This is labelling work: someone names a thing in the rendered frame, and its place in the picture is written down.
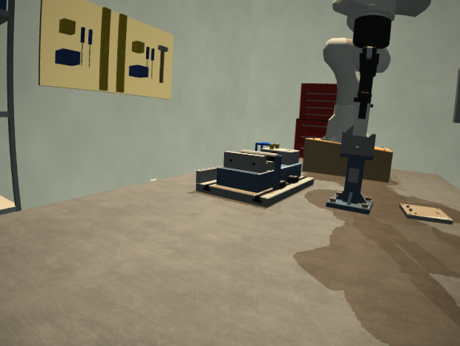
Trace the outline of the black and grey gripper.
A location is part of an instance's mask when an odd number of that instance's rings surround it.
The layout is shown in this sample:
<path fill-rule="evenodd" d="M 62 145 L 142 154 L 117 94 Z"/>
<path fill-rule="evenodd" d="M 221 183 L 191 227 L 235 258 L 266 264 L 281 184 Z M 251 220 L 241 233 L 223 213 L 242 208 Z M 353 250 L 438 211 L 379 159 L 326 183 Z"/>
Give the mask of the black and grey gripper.
<path fill-rule="evenodd" d="M 376 52 L 390 44 L 391 24 L 389 18 L 378 15 L 360 16 L 355 20 L 352 42 L 354 46 L 362 48 L 363 53 L 360 52 L 359 56 L 361 76 L 358 97 L 354 97 L 357 104 L 352 135 L 367 136 L 369 111 L 370 107 L 373 108 L 372 81 L 379 61 L 379 53 Z"/>

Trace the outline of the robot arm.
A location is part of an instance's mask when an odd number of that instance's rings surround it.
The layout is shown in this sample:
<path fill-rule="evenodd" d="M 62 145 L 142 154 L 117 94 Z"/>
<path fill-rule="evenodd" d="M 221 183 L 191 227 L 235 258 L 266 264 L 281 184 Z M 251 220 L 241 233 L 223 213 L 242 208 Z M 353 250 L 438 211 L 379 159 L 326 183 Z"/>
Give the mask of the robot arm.
<path fill-rule="evenodd" d="M 431 0 L 336 0 L 332 3 L 332 9 L 347 16 L 347 26 L 354 32 L 354 22 L 360 16 L 385 16 L 392 21 L 395 15 L 416 17 L 429 7 L 430 2 Z M 358 97 L 360 82 L 355 72 L 359 72 L 360 52 L 363 52 L 362 48 L 354 46 L 352 39 L 345 38 L 330 39 L 323 49 L 324 61 L 335 74 L 338 91 L 334 113 L 328 119 L 326 136 L 321 137 L 321 140 L 341 143 L 342 132 L 354 124 L 357 104 L 354 97 Z M 376 53 L 380 53 L 376 73 L 383 73 L 390 64 L 390 51 L 383 48 L 377 49 Z"/>

